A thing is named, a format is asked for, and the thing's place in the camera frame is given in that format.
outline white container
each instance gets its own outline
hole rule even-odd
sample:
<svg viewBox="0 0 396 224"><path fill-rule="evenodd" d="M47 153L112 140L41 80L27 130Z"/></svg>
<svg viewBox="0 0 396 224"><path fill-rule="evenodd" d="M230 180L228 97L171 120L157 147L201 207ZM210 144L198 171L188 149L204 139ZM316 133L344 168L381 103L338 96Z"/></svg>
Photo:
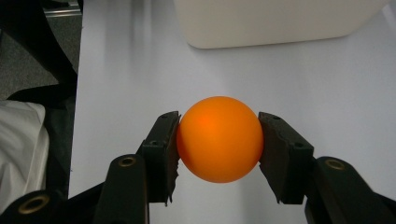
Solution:
<svg viewBox="0 0 396 224"><path fill-rule="evenodd" d="M390 0L175 0L187 42L199 49L349 35Z"/></svg>

